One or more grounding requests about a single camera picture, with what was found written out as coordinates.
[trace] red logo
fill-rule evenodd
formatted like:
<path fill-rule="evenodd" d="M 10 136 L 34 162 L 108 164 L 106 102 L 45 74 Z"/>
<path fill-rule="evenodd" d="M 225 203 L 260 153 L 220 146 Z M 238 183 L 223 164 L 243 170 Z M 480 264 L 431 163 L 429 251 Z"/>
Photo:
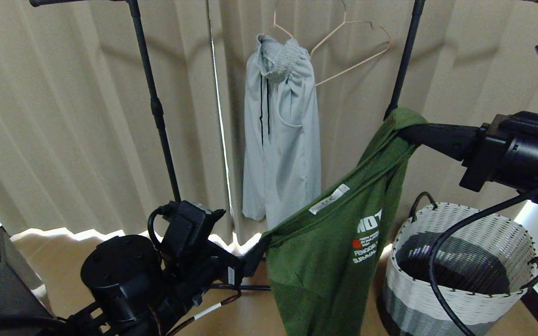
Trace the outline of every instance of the red logo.
<path fill-rule="evenodd" d="M 352 248 L 353 249 L 360 249 L 362 248 L 361 241 L 358 239 L 352 240 Z"/>

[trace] laundry basket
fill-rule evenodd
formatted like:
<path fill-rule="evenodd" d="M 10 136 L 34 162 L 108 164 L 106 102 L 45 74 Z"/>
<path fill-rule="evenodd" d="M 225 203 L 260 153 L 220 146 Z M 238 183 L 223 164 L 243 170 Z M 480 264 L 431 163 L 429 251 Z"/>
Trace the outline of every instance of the laundry basket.
<path fill-rule="evenodd" d="M 422 196 L 431 204 L 416 212 Z M 421 193 L 391 248 L 378 310 L 390 335 L 461 336 L 435 298 L 427 273 L 437 237 L 477 209 L 435 203 Z M 538 282 L 538 256 L 528 231 L 497 214 L 453 234 L 438 251 L 439 288 L 456 315 L 476 335 L 484 335 Z"/>

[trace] clothes hanger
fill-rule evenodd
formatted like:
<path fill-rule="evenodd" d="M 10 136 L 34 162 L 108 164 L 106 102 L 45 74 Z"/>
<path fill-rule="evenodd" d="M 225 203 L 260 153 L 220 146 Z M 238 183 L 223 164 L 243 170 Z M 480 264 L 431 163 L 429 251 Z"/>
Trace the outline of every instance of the clothes hanger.
<path fill-rule="evenodd" d="M 261 40 L 263 38 L 265 38 L 265 35 L 269 34 L 269 32 L 271 32 L 274 28 L 278 28 L 279 30 L 281 30 L 282 32 L 285 32 L 286 34 L 288 34 L 288 36 L 290 36 L 291 39 L 294 38 L 294 36 L 292 36 L 292 34 L 290 34 L 290 32 L 288 32 L 286 30 L 286 28 L 280 26 L 277 24 L 276 22 L 276 19 L 277 19 L 277 3 L 279 2 L 279 0 L 276 0 L 275 2 L 275 7 L 273 8 L 273 26 L 271 26 L 271 28 L 269 28 L 269 30 L 267 30 L 267 32 L 265 32 L 265 34 L 263 34 L 263 36 L 261 36 Z"/>
<path fill-rule="evenodd" d="M 371 25 L 371 29 L 372 30 L 375 30 L 375 29 L 382 29 L 385 34 L 387 35 L 387 47 L 385 47 L 385 49 L 383 49 L 382 51 L 379 51 L 378 53 L 376 53 L 375 55 L 353 65 L 353 66 L 350 66 L 350 68 L 338 73 L 338 74 L 335 74 L 327 79 L 323 79 L 323 81 L 320 81 L 319 83 L 316 83 L 315 86 L 319 86 L 321 84 L 324 84 L 328 81 L 331 81 L 331 79 L 334 79 L 335 77 L 337 76 L 340 76 L 340 75 L 343 75 L 345 74 L 346 72 L 356 68 L 357 66 L 361 66 L 362 64 L 366 63 L 366 62 L 369 62 L 370 60 L 374 59 L 375 57 L 381 55 L 382 53 L 385 53 L 387 50 L 389 50 L 389 48 L 391 47 L 391 36 L 389 35 L 389 32 L 387 32 L 387 30 L 382 27 L 382 26 L 377 26 L 377 25 L 374 25 L 374 23 L 372 23 L 371 21 L 346 21 L 346 16 L 347 16 L 347 13 L 348 13 L 348 8 L 346 8 L 346 3 L 344 2 L 344 0 L 341 0 L 342 1 L 342 4 L 344 5 L 344 19 L 342 20 L 342 23 L 340 23 L 339 26 L 337 26 L 337 28 L 335 28 L 331 33 L 327 34 L 327 36 L 325 36 L 317 45 L 314 46 L 314 48 L 312 48 L 312 50 L 310 51 L 310 57 L 312 59 L 312 54 L 314 54 L 314 52 L 316 51 L 316 49 L 318 49 L 318 47 L 320 47 L 321 45 L 323 45 L 323 43 L 325 43 L 325 41 L 327 41 L 333 34 L 335 34 L 335 32 L 337 32 L 340 28 L 342 28 L 343 26 L 345 25 L 348 25 L 348 24 L 352 24 L 352 23 L 368 23 L 369 25 Z"/>

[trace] green t-shirt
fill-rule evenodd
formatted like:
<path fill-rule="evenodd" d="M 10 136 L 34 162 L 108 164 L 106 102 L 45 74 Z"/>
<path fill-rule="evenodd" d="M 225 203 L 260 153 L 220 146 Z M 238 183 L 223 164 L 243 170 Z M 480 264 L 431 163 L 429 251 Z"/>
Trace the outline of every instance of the green t-shirt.
<path fill-rule="evenodd" d="M 289 335 L 358 335 L 369 285 L 386 245 L 416 149 L 397 136 L 426 123 L 396 109 L 356 168 L 307 207 L 266 232 L 269 282 Z"/>

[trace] beige curtain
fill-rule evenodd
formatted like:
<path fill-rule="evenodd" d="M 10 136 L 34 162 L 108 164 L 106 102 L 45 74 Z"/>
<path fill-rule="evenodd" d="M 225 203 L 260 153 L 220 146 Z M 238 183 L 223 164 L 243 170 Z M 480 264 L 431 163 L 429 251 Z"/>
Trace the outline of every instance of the beige curtain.
<path fill-rule="evenodd" d="M 182 196 L 214 209 L 228 209 L 231 198 L 232 217 L 216 230 L 229 243 L 235 228 L 243 243 L 265 230 L 241 215 L 245 67 L 256 34 L 271 25 L 276 2 L 209 1 L 227 161 L 205 2 L 141 1 L 141 11 Z M 323 189 L 356 164 L 382 122 L 412 1 L 346 0 L 346 7 L 349 20 L 385 26 L 392 46 L 318 87 Z M 282 0 L 277 21 L 312 49 L 341 22 L 343 9 L 340 0 Z M 313 56 L 316 78 L 380 51 L 384 39 L 369 26 L 342 28 Z M 537 44 L 536 4 L 428 1 L 400 105 L 434 123 L 473 126 L 496 113 L 538 112 Z M 171 199 L 161 153 L 125 4 L 33 9 L 24 1 L 0 1 L 0 221 L 8 230 L 143 231 L 148 213 Z M 515 194 L 490 183 L 481 193 L 461 189 L 463 171 L 459 162 L 419 148 L 399 220 L 423 190 L 478 208 Z"/>

